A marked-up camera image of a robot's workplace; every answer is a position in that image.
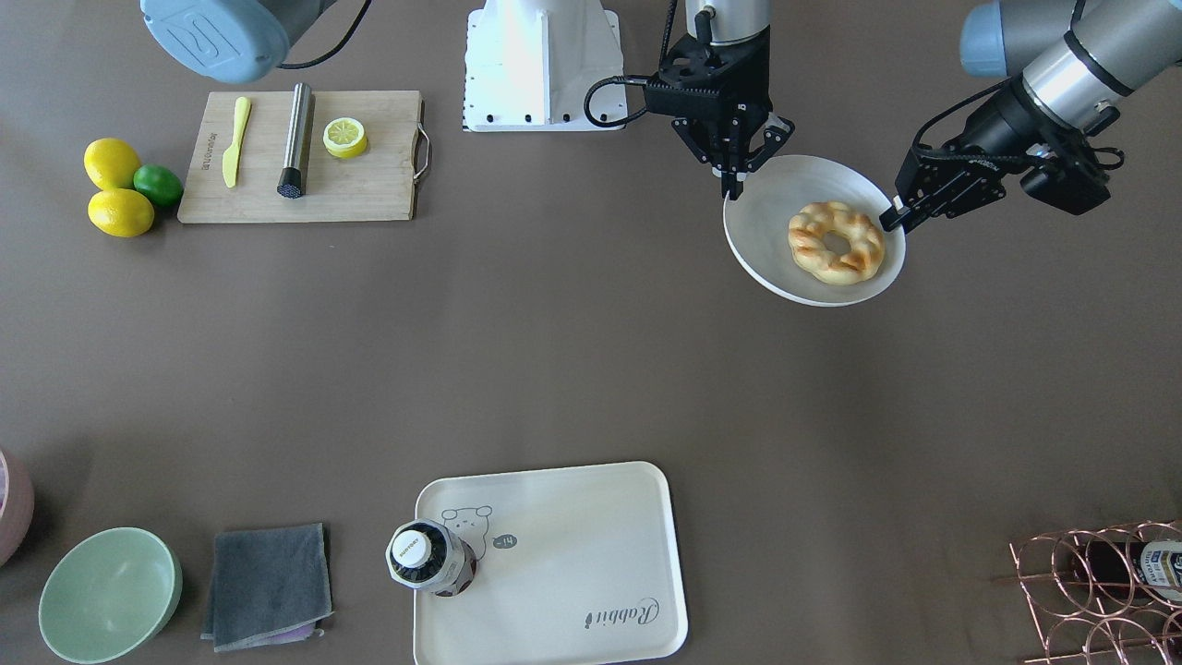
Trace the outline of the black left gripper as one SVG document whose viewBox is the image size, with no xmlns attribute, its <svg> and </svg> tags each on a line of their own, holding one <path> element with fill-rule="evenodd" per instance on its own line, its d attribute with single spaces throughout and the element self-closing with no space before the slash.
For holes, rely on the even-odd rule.
<svg viewBox="0 0 1182 665">
<path fill-rule="evenodd" d="M 1007 195 L 1002 181 L 1035 165 L 1030 155 L 993 155 L 980 148 L 934 149 L 913 143 L 900 167 L 898 194 L 879 215 L 883 232 L 910 233 L 924 219 L 954 219 Z"/>
</svg>

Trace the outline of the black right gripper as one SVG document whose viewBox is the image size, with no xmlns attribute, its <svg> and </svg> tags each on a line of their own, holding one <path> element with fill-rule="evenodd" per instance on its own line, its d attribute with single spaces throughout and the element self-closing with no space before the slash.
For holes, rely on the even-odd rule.
<svg viewBox="0 0 1182 665">
<path fill-rule="evenodd" d="M 722 176 L 725 200 L 736 200 L 743 176 L 772 159 L 795 131 L 792 120 L 752 104 L 736 105 L 722 119 L 676 117 L 671 126 L 699 163 Z"/>
</svg>

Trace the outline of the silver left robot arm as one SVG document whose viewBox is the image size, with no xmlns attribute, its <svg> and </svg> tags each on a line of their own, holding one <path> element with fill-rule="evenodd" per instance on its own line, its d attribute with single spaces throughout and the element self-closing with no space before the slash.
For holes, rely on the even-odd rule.
<svg viewBox="0 0 1182 665">
<path fill-rule="evenodd" d="M 933 216 L 954 219 L 1005 197 L 1006 176 L 1022 193 L 1082 215 L 1110 197 L 1111 165 L 1090 138 L 1119 118 L 1119 103 L 1178 63 L 1177 1 L 1078 1 L 1067 30 L 1008 80 L 974 97 L 976 107 L 942 146 L 913 139 L 878 216 L 883 230 L 913 232 Z"/>
</svg>

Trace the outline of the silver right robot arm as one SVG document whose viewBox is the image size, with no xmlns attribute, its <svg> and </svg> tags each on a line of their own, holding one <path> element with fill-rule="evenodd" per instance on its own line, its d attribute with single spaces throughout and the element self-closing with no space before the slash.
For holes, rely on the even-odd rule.
<svg viewBox="0 0 1182 665">
<path fill-rule="evenodd" d="M 290 50 L 327 1 L 143 1 L 161 47 L 229 84 L 296 70 Z M 599 1 L 487 1 L 467 19 L 465 130 L 610 131 L 665 116 L 725 198 L 794 131 L 769 97 L 767 1 L 671 1 L 654 73 L 623 71 L 621 25 Z"/>
</svg>

